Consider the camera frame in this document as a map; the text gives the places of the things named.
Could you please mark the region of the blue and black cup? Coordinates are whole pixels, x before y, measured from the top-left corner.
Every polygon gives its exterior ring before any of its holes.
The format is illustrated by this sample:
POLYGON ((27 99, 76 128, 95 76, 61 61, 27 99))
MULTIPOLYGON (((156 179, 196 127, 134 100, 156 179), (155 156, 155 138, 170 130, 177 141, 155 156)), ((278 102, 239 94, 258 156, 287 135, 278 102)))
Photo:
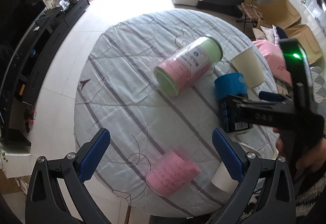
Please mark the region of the blue and black cup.
POLYGON ((225 133, 244 134, 253 128, 253 124, 238 117, 236 103, 231 96, 248 98, 244 76, 241 73, 221 75, 214 81, 215 96, 218 103, 218 117, 225 133))

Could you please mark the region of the cream paper cup far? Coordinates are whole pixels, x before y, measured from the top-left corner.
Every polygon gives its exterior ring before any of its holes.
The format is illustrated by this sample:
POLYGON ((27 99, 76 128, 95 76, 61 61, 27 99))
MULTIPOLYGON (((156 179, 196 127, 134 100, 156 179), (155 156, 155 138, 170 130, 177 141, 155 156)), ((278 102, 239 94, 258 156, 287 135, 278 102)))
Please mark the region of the cream paper cup far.
POLYGON ((248 88, 256 88, 265 82, 265 75, 252 47, 240 52, 231 64, 243 75, 248 88))

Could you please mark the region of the clear cup with pink paper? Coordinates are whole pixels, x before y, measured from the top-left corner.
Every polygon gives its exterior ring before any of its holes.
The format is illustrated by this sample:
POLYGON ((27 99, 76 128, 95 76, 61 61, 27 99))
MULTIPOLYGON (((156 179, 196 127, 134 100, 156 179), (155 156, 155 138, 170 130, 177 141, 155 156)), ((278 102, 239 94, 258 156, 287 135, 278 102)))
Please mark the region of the clear cup with pink paper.
POLYGON ((166 153, 146 175, 149 187, 162 197, 170 197, 200 174, 194 163, 176 151, 166 153))

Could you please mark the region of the patterned sofa blanket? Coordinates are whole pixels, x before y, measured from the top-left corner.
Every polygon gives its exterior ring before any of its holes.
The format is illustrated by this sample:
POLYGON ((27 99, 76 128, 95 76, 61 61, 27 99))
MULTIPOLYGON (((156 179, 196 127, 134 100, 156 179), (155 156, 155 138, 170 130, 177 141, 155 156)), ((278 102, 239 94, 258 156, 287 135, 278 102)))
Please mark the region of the patterned sofa blanket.
MULTIPOLYGON (((313 81, 313 94, 314 100, 318 103, 319 107, 325 110, 325 79, 324 73, 320 67, 311 67, 312 81, 313 81)), ((277 91, 283 95, 293 96, 293 89, 289 83, 274 78, 277 91)))

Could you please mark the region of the pink towel cushion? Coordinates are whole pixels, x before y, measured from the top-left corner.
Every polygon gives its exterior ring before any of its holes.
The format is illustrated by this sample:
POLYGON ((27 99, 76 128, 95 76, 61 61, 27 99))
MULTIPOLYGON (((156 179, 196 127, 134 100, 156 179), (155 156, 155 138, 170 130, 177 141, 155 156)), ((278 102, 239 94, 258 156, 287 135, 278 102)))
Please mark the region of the pink towel cushion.
POLYGON ((265 58, 273 76, 289 85, 292 85, 291 74, 286 68, 285 59, 281 49, 267 40, 256 40, 252 43, 265 58))

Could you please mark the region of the brown chair near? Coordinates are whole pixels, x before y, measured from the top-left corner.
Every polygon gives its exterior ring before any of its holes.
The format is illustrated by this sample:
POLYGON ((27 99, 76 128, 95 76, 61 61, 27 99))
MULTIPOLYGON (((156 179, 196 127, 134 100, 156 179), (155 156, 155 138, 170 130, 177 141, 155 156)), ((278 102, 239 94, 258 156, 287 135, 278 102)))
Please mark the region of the brown chair near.
POLYGON ((304 50, 306 51, 308 62, 310 65, 317 62, 323 57, 323 51, 317 42, 312 30, 305 24, 298 24, 285 29, 285 33, 289 38, 298 39, 304 50))

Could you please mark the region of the brown chair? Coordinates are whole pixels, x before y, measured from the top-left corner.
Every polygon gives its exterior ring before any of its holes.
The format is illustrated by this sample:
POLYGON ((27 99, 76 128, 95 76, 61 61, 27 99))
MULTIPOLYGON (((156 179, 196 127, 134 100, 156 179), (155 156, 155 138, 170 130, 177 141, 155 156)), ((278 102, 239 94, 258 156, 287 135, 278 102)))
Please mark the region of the brown chair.
POLYGON ((323 57, 323 51, 317 42, 312 30, 305 24, 298 24, 285 29, 285 33, 289 38, 298 39, 304 50, 306 51, 308 62, 310 65, 317 62, 323 57))
POLYGON ((258 4, 262 18, 257 27, 272 28, 278 26, 282 29, 293 26, 301 20, 301 15, 288 0, 275 0, 266 4, 258 4))

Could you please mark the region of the brown chair far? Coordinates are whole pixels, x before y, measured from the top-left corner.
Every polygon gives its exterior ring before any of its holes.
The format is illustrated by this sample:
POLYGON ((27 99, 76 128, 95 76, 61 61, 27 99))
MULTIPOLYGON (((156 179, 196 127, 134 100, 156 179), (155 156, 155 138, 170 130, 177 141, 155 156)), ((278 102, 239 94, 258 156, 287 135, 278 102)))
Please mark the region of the brown chair far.
POLYGON ((301 15, 288 0, 275 0, 266 4, 258 4, 262 18, 257 27, 272 28, 278 26, 282 29, 293 26, 301 20, 301 15))

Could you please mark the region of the small folding stool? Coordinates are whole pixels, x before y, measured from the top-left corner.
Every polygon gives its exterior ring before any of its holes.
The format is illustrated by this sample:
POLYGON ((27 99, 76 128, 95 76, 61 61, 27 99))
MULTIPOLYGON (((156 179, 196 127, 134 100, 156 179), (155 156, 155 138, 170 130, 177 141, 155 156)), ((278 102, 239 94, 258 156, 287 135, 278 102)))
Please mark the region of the small folding stool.
POLYGON ((263 18, 261 10, 257 6, 248 3, 242 3, 241 7, 244 14, 244 18, 237 20, 236 22, 244 24, 243 32, 245 32, 247 23, 251 23, 252 27, 256 28, 259 20, 263 18))

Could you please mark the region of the pink and green clear canister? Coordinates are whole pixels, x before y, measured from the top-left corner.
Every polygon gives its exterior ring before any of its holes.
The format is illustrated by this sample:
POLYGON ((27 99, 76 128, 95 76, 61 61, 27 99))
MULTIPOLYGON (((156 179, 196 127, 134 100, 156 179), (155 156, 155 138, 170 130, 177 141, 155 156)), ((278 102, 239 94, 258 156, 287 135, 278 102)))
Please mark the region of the pink and green clear canister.
POLYGON ((159 87, 168 96, 178 96, 223 58, 221 44, 204 35, 179 49, 153 69, 159 87))

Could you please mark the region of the striped light grey tablecloth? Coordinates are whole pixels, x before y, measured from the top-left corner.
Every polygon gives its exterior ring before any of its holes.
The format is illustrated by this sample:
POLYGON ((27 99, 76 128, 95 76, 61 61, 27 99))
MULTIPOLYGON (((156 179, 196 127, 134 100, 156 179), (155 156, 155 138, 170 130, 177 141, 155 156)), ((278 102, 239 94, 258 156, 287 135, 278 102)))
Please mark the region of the striped light grey tablecloth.
POLYGON ((78 145, 100 128, 110 132, 97 177, 117 197, 151 215, 190 217, 223 207, 229 194, 211 182, 220 164, 212 144, 218 127, 214 81, 233 72, 231 59, 252 46, 233 25, 195 10, 144 14, 109 27, 86 61, 75 100, 78 145), (167 96, 154 67, 204 35, 221 44, 223 59, 193 87, 167 96), (172 151, 197 165, 200 174, 164 198, 150 189, 146 175, 172 151))

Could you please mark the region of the black TV cabinet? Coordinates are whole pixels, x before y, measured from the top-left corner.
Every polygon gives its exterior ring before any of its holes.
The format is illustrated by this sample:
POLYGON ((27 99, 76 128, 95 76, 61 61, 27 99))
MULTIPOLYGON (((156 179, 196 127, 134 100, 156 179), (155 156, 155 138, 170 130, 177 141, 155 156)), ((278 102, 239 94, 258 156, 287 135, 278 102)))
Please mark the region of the black TV cabinet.
POLYGON ((11 128, 15 101, 33 108, 44 78, 59 47, 78 19, 89 7, 89 0, 71 0, 66 11, 61 7, 44 11, 13 53, 1 82, 1 141, 6 145, 30 146, 23 128, 11 128))

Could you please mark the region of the glass globe ornament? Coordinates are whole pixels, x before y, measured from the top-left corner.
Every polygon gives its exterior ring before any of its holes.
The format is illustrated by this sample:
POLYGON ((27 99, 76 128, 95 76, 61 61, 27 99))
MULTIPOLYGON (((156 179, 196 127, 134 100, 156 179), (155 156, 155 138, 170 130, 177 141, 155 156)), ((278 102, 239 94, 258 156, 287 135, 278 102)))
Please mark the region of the glass globe ornament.
POLYGON ((62 11, 66 11, 70 6, 70 1, 69 0, 58 0, 56 6, 61 7, 62 11))

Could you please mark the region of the black television screen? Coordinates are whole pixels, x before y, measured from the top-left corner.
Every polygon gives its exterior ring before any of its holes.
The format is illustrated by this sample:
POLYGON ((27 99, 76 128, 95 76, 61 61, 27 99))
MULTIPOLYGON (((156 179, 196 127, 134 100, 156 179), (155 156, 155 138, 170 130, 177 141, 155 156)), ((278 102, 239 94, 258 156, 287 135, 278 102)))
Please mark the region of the black television screen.
POLYGON ((1 0, 1 45, 14 49, 44 9, 43 0, 1 0))

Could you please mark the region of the white wall board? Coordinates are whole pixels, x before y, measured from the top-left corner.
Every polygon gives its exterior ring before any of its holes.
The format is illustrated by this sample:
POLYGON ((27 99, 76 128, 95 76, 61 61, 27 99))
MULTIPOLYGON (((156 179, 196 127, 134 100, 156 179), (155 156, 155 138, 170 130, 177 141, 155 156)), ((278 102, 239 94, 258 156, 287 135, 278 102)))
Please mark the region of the white wall board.
POLYGON ((304 15, 309 21, 314 21, 325 34, 325 1, 298 0, 303 7, 304 15))

